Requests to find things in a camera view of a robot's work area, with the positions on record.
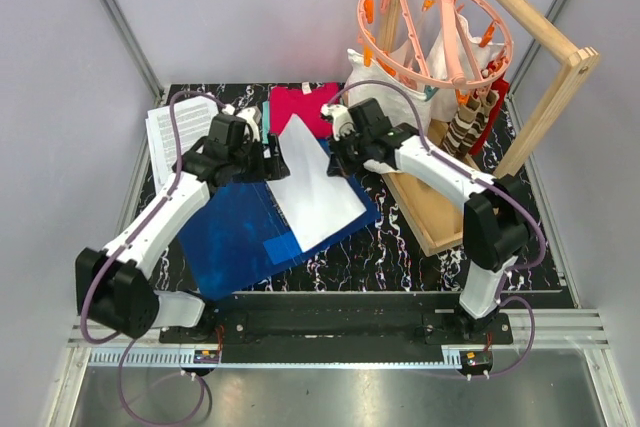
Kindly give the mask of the pink round clip hanger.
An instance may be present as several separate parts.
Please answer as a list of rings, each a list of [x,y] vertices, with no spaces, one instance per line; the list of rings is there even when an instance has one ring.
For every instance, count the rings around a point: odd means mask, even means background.
[[[364,65],[414,90],[480,94],[510,66],[514,42],[487,0],[358,0]]]

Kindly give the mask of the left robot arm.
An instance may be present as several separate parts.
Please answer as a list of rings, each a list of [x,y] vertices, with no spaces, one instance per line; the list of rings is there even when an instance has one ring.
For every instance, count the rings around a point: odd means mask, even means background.
[[[255,107],[216,114],[208,134],[177,159],[165,186],[135,220],[102,249],[80,252],[76,299],[86,341],[97,341],[90,321],[132,339],[171,327],[196,343],[214,335],[216,319],[199,295],[156,290],[149,280],[164,250],[221,188],[289,176],[277,136],[263,136],[260,122]]]

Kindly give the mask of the red folded shirt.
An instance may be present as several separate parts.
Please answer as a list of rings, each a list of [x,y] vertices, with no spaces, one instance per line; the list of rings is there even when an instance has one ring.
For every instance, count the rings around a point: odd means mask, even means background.
[[[296,115],[315,138],[328,137],[331,125],[321,118],[321,108],[339,90],[337,83],[327,83],[316,88],[274,87],[269,95],[270,132],[281,134],[290,118]]]

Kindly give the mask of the white paper sheets stack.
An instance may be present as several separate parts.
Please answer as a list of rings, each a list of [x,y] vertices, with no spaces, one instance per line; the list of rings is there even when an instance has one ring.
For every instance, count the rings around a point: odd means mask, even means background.
[[[290,175],[267,185],[303,252],[347,227],[366,212],[348,181],[327,175],[329,156],[299,116],[279,135]]]

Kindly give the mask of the teal folded shirt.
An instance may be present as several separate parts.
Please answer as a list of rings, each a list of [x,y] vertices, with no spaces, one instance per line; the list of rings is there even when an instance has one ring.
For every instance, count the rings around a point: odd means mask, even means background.
[[[268,135],[270,133],[270,102],[268,100],[262,103],[262,120],[261,120],[261,130],[262,130],[262,138],[263,142],[268,142]]]

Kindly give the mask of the white hanging towel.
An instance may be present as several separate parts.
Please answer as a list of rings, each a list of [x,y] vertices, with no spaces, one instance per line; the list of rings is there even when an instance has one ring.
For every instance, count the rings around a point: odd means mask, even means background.
[[[347,106],[354,105],[369,98],[378,101],[383,113],[390,119],[393,125],[408,123],[417,126],[413,110],[409,107],[408,101],[396,90],[388,87],[388,84],[402,89],[412,100],[420,117],[423,128],[427,128],[431,122],[430,102],[426,100],[426,95],[421,92],[407,88],[404,84],[392,78],[379,64],[372,63],[370,66],[364,65],[364,57],[353,49],[347,50],[347,58],[352,67],[351,74],[347,78],[346,86],[365,81],[382,81],[380,84],[363,84],[349,89],[343,94],[343,100]]]

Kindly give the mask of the brown striped socks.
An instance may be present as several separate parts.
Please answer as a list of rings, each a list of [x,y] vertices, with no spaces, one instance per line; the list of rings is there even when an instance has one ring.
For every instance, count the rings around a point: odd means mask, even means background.
[[[458,159],[465,157],[482,133],[485,115],[491,109],[493,101],[495,97],[491,90],[470,94],[466,101],[459,105],[458,111],[449,122],[440,149]]]

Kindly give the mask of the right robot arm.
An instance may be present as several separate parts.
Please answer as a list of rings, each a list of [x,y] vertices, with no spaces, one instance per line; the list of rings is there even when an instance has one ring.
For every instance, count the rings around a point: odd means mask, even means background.
[[[407,174],[444,196],[463,217],[462,245],[470,262],[465,287],[445,328],[466,343],[486,336],[499,312],[499,286],[529,242],[530,228],[513,201],[517,180],[496,179],[443,153],[410,124],[393,125],[375,99],[351,107],[325,104],[331,125],[330,176],[360,168]]]

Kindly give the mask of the aluminium rail frame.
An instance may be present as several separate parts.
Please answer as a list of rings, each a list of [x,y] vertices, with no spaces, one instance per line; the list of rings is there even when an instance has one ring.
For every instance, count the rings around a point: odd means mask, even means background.
[[[450,295],[239,295],[220,334],[78,334],[51,426],[635,426],[599,314],[504,308],[449,335]]]

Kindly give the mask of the printed paper stack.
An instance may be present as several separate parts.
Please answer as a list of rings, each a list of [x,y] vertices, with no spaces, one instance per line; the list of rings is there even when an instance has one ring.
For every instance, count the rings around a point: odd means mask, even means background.
[[[206,135],[218,106],[202,96],[177,102],[174,107],[182,153]],[[169,179],[172,166],[177,159],[176,142],[169,107],[148,112],[145,120],[147,141],[155,190],[159,192]]]

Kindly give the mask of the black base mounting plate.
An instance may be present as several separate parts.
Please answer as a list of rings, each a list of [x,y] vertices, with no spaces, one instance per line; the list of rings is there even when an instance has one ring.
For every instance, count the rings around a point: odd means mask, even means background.
[[[460,350],[513,344],[505,313],[469,340],[446,330],[457,306],[454,293],[236,294],[160,341],[198,351],[220,342],[230,368],[452,368]]]

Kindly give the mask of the red hanging cloth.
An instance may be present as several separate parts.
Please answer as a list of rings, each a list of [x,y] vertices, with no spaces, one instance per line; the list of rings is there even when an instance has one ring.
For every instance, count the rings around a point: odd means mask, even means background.
[[[502,74],[497,80],[495,80],[491,85],[491,93],[495,97],[495,101],[491,102],[491,109],[485,115],[486,121],[484,122],[484,128],[482,133],[479,135],[475,144],[470,149],[470,154],[472,156],[478,155],[486,140],[489,137],[489,134],[492,131],[493,125],[498,117],[498,114],[501,111],[503,106],[506,94],[509,92],[510,84],[508,81],[504,79],[505,74]]]

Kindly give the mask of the blue plastic folder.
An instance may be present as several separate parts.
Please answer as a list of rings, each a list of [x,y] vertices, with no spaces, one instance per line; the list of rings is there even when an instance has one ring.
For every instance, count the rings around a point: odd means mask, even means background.
[[[350,177],[347,182],[365,212],[307,251],[298,245],[266,183],[232,183],[219,189],[178,233],[200,293],[219,300],[301,264],[380,220],[375,202],[358,180]]]

